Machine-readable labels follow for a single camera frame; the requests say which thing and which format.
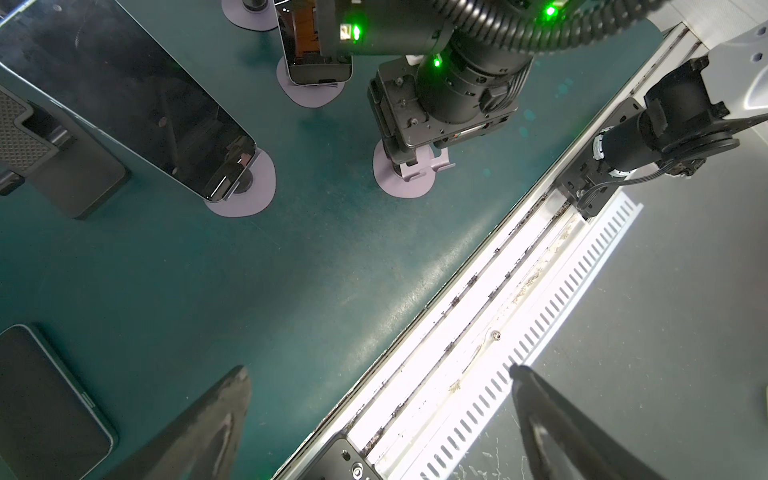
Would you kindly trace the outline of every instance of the white phone holder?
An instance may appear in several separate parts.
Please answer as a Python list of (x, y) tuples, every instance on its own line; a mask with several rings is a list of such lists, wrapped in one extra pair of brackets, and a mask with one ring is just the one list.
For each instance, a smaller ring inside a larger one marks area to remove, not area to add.
[(274, 0), (261, 12), (252, 12), (245, 8), (243, 0), (221, 0), (221, 9), (227, 20), (238, 27), (254, 31), (267, 31), (277, 28), (277, 12)]
[(322, 107), (338, 97), (341, 90), (344, 89), (343, 81), (335, 84), (321, 85), (297, 85), (293, 83), (288, 76), (288, 64), (285, 57), (282, 57), (277, 62), (277, 83), (280, 84), (286, 95), (293, 100), (293, 103), (306, 108)]
[(384, 143), (379, 141), (373, 151), (373, 176), (386, 193), (398, 198), (418, 198), (426, 194), (435, 184), (438, 172), (455, 167), (449, 160), (448, 149), (440, 150), (435, 157), (432, 146), (423, 145), (416, 149), (416, 164), (400, 165), (400, 174), (395, 172), (392, 161), (386, 156)]

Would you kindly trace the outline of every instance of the phone stand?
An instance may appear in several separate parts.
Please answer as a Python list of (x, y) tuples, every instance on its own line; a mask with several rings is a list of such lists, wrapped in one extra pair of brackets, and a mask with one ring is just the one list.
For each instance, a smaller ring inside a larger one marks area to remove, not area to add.
[(416, 149), (416, 165), (409, 167), (402, 164), (398, 174), (386, 156), (383, 142), (379, 141), (373, 151), (373, 176), (376, 183), (386, 193), (398, 198), (421, 197), (435, 184), (437, 172), (455, 166), (449, 160), (447, 148), (440, 150), (440, 156), (435, 157), (432, 147), (423, 145)]
[(253, 12), (245, 8), (243, 0), (221, 0), (221, 9), (227, 20), (248, 30), (267, 31), (277, 28), (277, 13), (274, 0), (268, 0), (266, 8)]
[(265, 151), (259, 149), (248, 165), (248, 170), (250, 175), (249, 172), (243, 172), (243, 177), (248, 175), (250, 186), (245, 186), (240, 193), (237, 193), (240, 188), (235, 187), (235, 192), (228, 198), (215, 204), (205, 202), (206, 207), (216, 215), (231, 218), (248, 217), (264, 210), (275, 197), (275, 164)]
[(297, 85), (288, 77), (288, 65), (286, 58), (282, 57), (277, 62), (277, 83), (286, 92), (286, 95), (293, 100), (293, 103), (306, 108), (318, 108), (328, 104), (334, 98), (338, 97), (341, 90), (344, 89), (344, 82), (336, 84), (321, 85)]

